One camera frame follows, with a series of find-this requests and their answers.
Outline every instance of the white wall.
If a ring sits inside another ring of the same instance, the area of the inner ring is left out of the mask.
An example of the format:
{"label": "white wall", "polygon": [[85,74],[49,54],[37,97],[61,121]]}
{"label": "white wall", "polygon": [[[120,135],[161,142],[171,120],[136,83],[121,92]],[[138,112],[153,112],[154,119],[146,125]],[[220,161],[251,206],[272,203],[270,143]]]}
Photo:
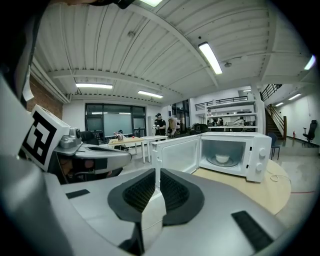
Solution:
{"label": "white wall", "polygon": [[239,88],[229,89],[229,90],[220,90],[220,91],[205,94],[205,95],[202,95],[199,97],[195,97],[195,98],[193,98],[194,104],[210,102],[212,100],[221,100],[221,99],[226,99],[226,98],[239,97],[238,90],[239,90]]}
{"label": "white wall", "polygon": [[165,120],[166,123],[168,123],[169,114],[168,111],[171,111],[171,105],[170,106],[154,106],[154,105],[143,105],[143,104],[137,104],[137,103],[131,103],[131,102],[125,102],[125,101],[112,101],[112,100],[72,100],[68,104],[64,104],[62,106],[62,120],[70,125],[71,127],[77,127],[80,129],[80,131],[85,131],[85,108],[86,103],[105,103],[105,104],[119,104],[119,105],[132,105],[132,106],[140,106],[145,107],[145,122],[146,122],[146,132],[147,136],[148,134],[148,116],[152,116],[153,119],[155,119],[155,115],[157,113],[162,114],[162,118]]}
{"label": "white wall", "polygon": [[85,108],[83,100],[72,100],[62,106],[62,121],[71,127],[77,127],[80,131],[85,131]]}
{"label": "white wall", "polygon": [[286,100],[277,111],[281,112],[282,117],[286,116],[286,134],[292,136],[295,131],[295,136],[302,140],[306,139],[303,136],[303,127],[308,133],[311,120],[317,120],[318,127],[315,130],[313,143],[320,145],[320,89],[317,85],[307,85],[300,92],[300,97],[294,99],[293,102]]}

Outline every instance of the round table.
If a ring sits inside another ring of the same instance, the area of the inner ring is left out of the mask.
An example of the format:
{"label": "round table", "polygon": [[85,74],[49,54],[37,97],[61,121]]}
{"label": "round table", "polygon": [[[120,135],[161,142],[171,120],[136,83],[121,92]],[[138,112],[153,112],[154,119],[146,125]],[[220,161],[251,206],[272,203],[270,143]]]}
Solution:
{"label": "round table", "polygon": [[245,177],[202,168],[196,170],[193,175],[230,185],[276,215],[289,200],[291,183],[289,179],[281,176],[278,177],[278,182],[270,179],[272,174],[288,177],[286,171],[274,161],[269,159],[266,169],[261,183],[247,181]]}

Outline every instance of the window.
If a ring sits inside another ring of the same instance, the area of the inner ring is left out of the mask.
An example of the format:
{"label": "window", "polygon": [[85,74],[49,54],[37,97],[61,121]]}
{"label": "window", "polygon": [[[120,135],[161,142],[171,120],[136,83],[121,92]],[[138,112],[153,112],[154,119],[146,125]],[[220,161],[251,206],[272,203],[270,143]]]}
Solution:
{"label": "window", "polygon": [[189,101],[183,100],[172,104],[172,116],[178,119],[180,133],[186,133],[190,127]]}
{"label": "window", "polygon": [[85,128],[87,131],[101,131],[104,142],[112,139],[114,132],[122,130],[131,137],[146,134],[146,109],[140,106],[117,104],[85,105]]}

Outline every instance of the brick wall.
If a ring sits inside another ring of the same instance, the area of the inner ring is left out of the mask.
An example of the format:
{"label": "brick wall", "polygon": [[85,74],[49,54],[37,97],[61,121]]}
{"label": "brick wall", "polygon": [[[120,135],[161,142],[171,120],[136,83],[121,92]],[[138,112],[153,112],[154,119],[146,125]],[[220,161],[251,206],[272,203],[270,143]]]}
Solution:
{"label": "brick wall", "polygon": [[63,104],[58,101],[50,92],[48,92],[41,84],[39,84],[38,81],[32,76],[30,76],[30,89],[34,98],[26,103],[26,109],[28,111],[31,112],[34,106],[38,104],[62,120]]}

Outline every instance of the ceiling beam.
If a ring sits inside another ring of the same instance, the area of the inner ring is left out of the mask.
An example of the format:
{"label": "ceiling beam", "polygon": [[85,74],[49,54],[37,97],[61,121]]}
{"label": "ceiling beam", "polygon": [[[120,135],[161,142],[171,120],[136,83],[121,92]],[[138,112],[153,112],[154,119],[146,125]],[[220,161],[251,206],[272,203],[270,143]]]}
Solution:
{"label": "ceiling beam", "polygon": [[160,103],[153,102],[153,101],[134,99],[134,98],[126,98],[126,97],[119,98],[117,96],[108,96],[108,95],[76,94],[76,95],[72,95],[72,100],[73,101],[75,101],[75,100],[91,100],[91,101],[94,100],[97,103],[104,103],[106,100],[108,100],[108,101],[119,102],[119,104],[121,104],[121,102],[128,102],[128,103],[135,103],[140,106],[147,106],[147,105],[161,106]]}
{"label": "ceiling beam", "polygon": [[155,92],[164,91],[165,93],[175,94],[176,96],[179,96],[179,97],[182,96],[181,93],[171,90],[170,88],[165,88],[156,83],[149,82],[133,76],[113,73],[109,71],[73,69],[71,71],[70,70],[52,71],[52,72],[48,72],[47,74],[49,77],[53,79],[66,78],[66,77],[74,77],[74,78],[87,77],[87,78],[103,78],[103,79],[119,80],[119,81],[125,81],[125,82],[133,83],[136,85],[140,85],[142,87],[155,90]]}
{"label": "ceiling beam", "polygon": [[218,82],[215,78],[215,75],[214,75],[212,69],[210,68],[209,64],[207,63],[207,61],[202,57],[200,52],[198,52],[198,50],[193,46],[193,44],[191,42],[189,42],[189,40],[178,29],[176,29],[173,25],[171,25],[169,22],[167,22],[165,19],[161,18],[160,16],[158,16],[154,12],[147,10],[141,6],[136,5],[136,4],[129,5],[127,9],[131,12],[134,12],[136,14],[142,15],[142,16],[150,19],[151,21],[157,23],[162,28],[171,32],[199,60],[201,65],[203,67],[206,67],[205,70],[207,71],[208,75],[212,79],[214,85],[217,87],[219,86]]}
{"label": "ceiling beam", "polygon": [[[276,44],[276,36],[277,36],[277,13],[276,10],[272,6],[268,6],[269,9],[269,40],[266,48],[267,53],[272,53]],[[267,74],[268,65],[271,59],[271,54],[268,54],[264,58],[264,62],[262,65],[262,69],[260,72],[260,80],[262,81]]]}

